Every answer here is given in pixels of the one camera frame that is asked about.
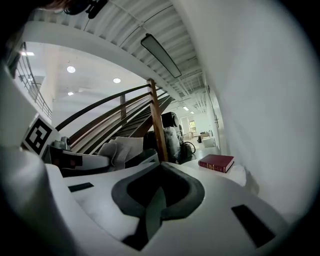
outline metal railing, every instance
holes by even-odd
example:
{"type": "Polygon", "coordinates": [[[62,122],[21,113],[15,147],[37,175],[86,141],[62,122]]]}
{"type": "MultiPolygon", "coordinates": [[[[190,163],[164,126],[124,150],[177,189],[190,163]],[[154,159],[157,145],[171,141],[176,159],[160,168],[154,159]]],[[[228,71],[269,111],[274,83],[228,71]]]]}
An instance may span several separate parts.
{"type": "Polygon", "coordinates": [[[42,112],[51,120],[52,119],[52,110],[47,105],[43,96],[40,93],[39,86],[37,84],[34,74],[32,73],[29,57],[27,55],[27,46],[26,43],[23,43],[21,57],[17,64],[17,72],[21,82],[24,84],[24,87],[27,89],[29,95],[34,100],[34,102],[40,107],[42,112]]]}

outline window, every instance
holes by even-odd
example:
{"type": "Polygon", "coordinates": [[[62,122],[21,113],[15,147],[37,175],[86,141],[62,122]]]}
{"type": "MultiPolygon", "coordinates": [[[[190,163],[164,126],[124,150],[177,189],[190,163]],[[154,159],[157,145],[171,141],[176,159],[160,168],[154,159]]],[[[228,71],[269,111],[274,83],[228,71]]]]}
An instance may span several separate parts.
{"type": "Polygon", "coordinates": [[[189,122],[189,128],[190,128],[190,132],[196,133],[196,122],[195,121],[191,121],[189,122]]]}

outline wooden post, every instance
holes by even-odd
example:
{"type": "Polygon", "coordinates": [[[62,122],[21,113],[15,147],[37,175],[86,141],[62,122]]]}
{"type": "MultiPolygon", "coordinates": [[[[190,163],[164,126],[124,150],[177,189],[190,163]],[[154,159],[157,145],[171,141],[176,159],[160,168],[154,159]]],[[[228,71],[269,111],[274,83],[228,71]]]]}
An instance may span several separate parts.
{"type": "MultiPolygon", "coordinates": [[[[120,104],[125,104],[126,103],[126,95],[121,95],[120,96],[120,104]]],[[[123,107],[121,109],[121,120],[125,119],[127,117],[127,112],[126,112],[126,107],[123,107]]]]}
{"type": "Polygon", "coordinates": [[[165,140],[164,129],[161,121],[161,114],[159,110],[156,84],[153,79],[149,79],[147,81],[147,84],[150,85],[150,87],[148,87],[148,92],[151,92],[150,97],[152,99],[152,102],[150,103],[150,109],[151,109],[151,116],[152,116],[156,145],[158,147],[159,160],[161,162],[168,162],[166,140],[165,140]]]}

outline red book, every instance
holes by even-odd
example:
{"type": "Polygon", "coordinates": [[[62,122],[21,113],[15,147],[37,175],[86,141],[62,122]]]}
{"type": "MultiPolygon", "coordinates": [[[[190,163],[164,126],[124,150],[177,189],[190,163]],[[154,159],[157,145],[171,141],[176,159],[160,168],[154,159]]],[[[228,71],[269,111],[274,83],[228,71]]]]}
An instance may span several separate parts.
{"type": "Polygon", "coordinates": [[[234,164],[234,162],[235,160],[233,156],[208,154],[199,160],[198,165],[204,168],[226,173],[234,164]]]}

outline ceiling light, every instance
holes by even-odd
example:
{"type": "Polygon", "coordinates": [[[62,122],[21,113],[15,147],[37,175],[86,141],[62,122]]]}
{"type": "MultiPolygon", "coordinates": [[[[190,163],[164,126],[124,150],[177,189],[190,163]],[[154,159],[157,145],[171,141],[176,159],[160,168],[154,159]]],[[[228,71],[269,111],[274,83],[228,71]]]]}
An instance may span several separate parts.
{"type": "Polygon", "coordinates": [[[181,72],[172,58],[161,46],[161,44],[151,34],[146,34],[141,40],[141,45],[145,47],[161,64],[170,72],[174,78],[181,76],[181,72]]]}
{"type": "Polygon", "coordinates": [[[120,78],[115,78],[115,79],[113,79],[113,82],[116,83],[116,84],[119,84],[121,82],[121,79],[120,78]]]}
{"type": "Polygon", "coordinates": [[[66,68],[66,70],[67,70],[69,73],[74,73],[74,72],[76,72],[76,69],[75,69],[74,66],[68,66],[68,67],[66,68]]]}

